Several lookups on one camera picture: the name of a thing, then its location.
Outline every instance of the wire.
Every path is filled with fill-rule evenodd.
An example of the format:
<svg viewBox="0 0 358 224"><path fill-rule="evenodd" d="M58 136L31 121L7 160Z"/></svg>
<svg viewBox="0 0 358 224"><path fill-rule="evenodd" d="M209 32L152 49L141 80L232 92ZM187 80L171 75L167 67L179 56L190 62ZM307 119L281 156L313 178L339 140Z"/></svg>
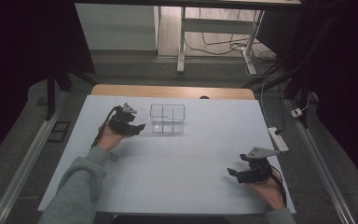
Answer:
<svg viewBox="0 0 358 224"><path fill-rule="evenodd" d="M100 130L98 131L97 136L96 136L95 139L94 139L94 142L93 142L92 145L91 145L91 148L97 146L97 143L98 143L98 141L100 141L101 136L103 135L103 131L104 131L104 129L106 128L107 122L109 122L110 116L113 114L113 112L114 112L116 109L117 109L116 106L113 107L113 109L112 109L112 110L109 112L109 114L107 115L105 121L103 122L103 125L101 126Z"/></svg>
<svg viewBox="0 0 358 224"><path fill-rule="evenodd" d="M301 109L301 111L307 109L308 105L310 105L310 98L307 99L307 105L303 109Z"/></svg>
<svg viewBox="0 0 358 224"><path fill-rule="evenodd" d="M278 70L279 68L281 67L281 65L279 63L275 63L273 64L269 69L267 69L266 72L264 72L262 75L260 76L253 76L251 74L249 74L249 71L246 69L246 74L249 76L249 77L253 77L253 78L264 78L264 77L272 77L273 73Z"/></svg>
<svg viewBox="0 0 358 224"><path fill-rule="evenodd" d="M266 85L266 83L263 84L263 86L261 87L261 96L260 96L260 101L261 101L261 109L263 110L263 117L266 120L267 124L269 125L270 128L272 128L271 123L269 123L269 119L267 119L266 116L266 110L264 109L264 103L263 103L263 90L264 90L264 85Z"/></svg>
<svg viewBox="0 0 358 224"><path fill-rule="evenodd" d="M213 53L213 52L210 52L210 51L207 51L207 50L204 50L204 49L194 49L194 48L191 48L188 44L187 44L187 41L185 39L185 44L188 48L190 49L193 49L193 50L197 50L197 51L201 51L201 52L205 52L205 53L209 53L209 54L212 54L212 55L224 55L224 54L228 54L236 49L231 49L229 51L226 51L226 52L222 52L222 53Z"/></svg>
<svg viewBox="0 0 358 224"><path fill-rule="evenodd" d="M229 16L227 17L227 20L231 19L232 17L232 14L233 14L233 9L230 9L229 10ZM240 18L240 14L241 14L241 9L238 11L238 15L237 15L237 19L238 20ZM203 14L202 14L202 11L201 11L201 8L199 7L199 16L200 18L203 18ZM213 43L207 43L206 40L205 40L205 36L204 36L204 33L201 33L202 35L202 40L204 42L205 45L217 45L217 44L226 44L226 43L229 43L230 47L233 49L233 45L240 45L240 46L237 46L237 47L234 47L234 49L237 49L238 47L242 47L242 46L246 46L246 44L244 43L232 43L232 42L237 42L237 41L242 41L242 40L248 40L249 38L243 38L243 39L237 39L237 40L233 40L232 38L234 37L234 34L231 34L231 38L228 40L228 41L221 41L221 42L213 42Z"/></svg>
<svg viewBox="0 0 358 224"><path fill-rule="evenodd" d="M273 52L272 50L264 50L264 51L261 51L260 53L258 53L258 57L255 56L255 53L253 50L251 50L252 52L252 59L255 60L256 62L258 63L275 63L277 61L277 59L274 57L274 58L270 58L270 57L261 57L261 54L262 53L267 53L267 52Z"/></svg>
<svg viewBox="0 0 358 224"><path fill-rule="evenodd" d="M272 166L272 165L271 165L271 167L272 167L273 169L275 169L275 170L277 171L278 175L280 176L280 179L279 179L279 178L276 177L274 174L271 174L271 178L272 178L273 180L275 180L275 182L277 183L277 185L280 187L281 193L282 193L283 203L284 203L284 205L287 206L286 190L284 189L284 186L283 186L283 177L282 177L282 175L281 175L281 172L279 172L279 170L278 170L276 167L274 167L274 166Z"/></svg>

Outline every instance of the power strip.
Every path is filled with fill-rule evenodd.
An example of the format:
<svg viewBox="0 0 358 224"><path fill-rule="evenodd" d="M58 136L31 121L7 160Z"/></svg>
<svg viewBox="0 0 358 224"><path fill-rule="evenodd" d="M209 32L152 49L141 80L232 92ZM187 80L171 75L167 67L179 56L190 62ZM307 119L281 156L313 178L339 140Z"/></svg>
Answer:
<svg viewBox="0 0 358 224"><path fill-rule="evenodd" d="M280 134L276 134L277 128L268 128L269 135L271 135L272 140L274 140L275 146L280 152L286 152L289 150L287 145L284 143L283 138Z"/></svg>
<svg viewBox="0 0 358 224"><path fill-rule="evenodd" d="M295 110L292 110L292 116L294 118L298 118L302 115L302 111L300 110L300 108L297 108Z"/></svg>

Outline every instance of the hand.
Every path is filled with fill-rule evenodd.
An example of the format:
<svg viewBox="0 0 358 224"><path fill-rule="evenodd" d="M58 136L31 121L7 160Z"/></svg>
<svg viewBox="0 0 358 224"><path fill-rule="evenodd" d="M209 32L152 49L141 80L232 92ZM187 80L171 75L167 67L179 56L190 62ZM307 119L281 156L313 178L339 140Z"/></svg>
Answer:
<svg viewBox="0 0 358 224"><path fill-rule="evenodd" d="M274 168L271 169L272 174L282 181L278 172ZM283 202L281 188L271 177L263 183L248 183L247 185L257 191L260 197L272 210L278 210L286 207Z"/></svg>
<svg viewBox="0 0 358 224"><path fill-rule="evenodd" d="M114 131L112 131L108 126L105 126L103 130L103 134L100 140L98 141L97 146L107 151L110 151L113 148L115 148L120 143L120 141L126 137L128 136L119 135Z"/></svg>

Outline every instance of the aluminum rail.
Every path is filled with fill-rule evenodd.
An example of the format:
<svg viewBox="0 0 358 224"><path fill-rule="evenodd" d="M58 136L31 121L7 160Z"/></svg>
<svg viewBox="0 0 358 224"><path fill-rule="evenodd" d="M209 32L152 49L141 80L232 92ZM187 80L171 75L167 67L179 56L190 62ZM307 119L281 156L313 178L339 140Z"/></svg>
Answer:
<svg viewBox="0 0 358 224"><path fill-rule="evenodd" d="M22 159L19 169L17 169L16 174L14 174L9 185L7 186L7 189L0 201L0 223L6 222L14 203L20 195L22 187L34 167L34 163L48 140L48 135L50 134L58 116L62 111L63 103L65 102L68 94L68 92L60 92L57 97L55 112L52 114L50 120L45 120L43 122L39 132L34 138L33 143L30 145L27 154L24 156L24 159Z"/></svg>
<svg viewBox="0 0 358 224"><path fill-rule="evenodd" d="M285 100L289 111L294 110L289 100ZM333 205L337 210L337 214L341 219L343 224L355 224L356 221L351 213L351 209L348 207L348 204L345 201L345 198L342 195L341 190L336 184L332 174L330 173L329 168L327 167L324 158L319 151L319 148L316 146L315 141L313 140L310 131L302 125L301 121L296 119L297 129L310 153L310 157L315 165L316 170L319 173L319 176L324 183L324 187L327 193L330 195Z"/></svg>

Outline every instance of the human arm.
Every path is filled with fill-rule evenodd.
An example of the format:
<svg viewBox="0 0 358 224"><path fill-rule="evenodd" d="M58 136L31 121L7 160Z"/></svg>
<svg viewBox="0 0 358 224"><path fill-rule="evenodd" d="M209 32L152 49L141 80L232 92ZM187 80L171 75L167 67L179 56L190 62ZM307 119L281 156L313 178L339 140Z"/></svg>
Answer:
<svg viewBox="0 0 358 224"><path fill-rule="evenodd" d="M96 147L85 158L76 158L65 172L57 194L48 205L39 223L92 223L95 218L95 203L101 194L105 176L104 165L109 151L116 147L124 136L105 128Z"/></svg>
<svg viewBox="0 0 358 224"><path fill-rule="evenodd" d="M272 174L282 181L274 168L272 168ZM263 183L248 183L247 185L253 188L271 209L266 213L270 224L296 224L290 210L284 204L280 186L271 177Z"/></svg>

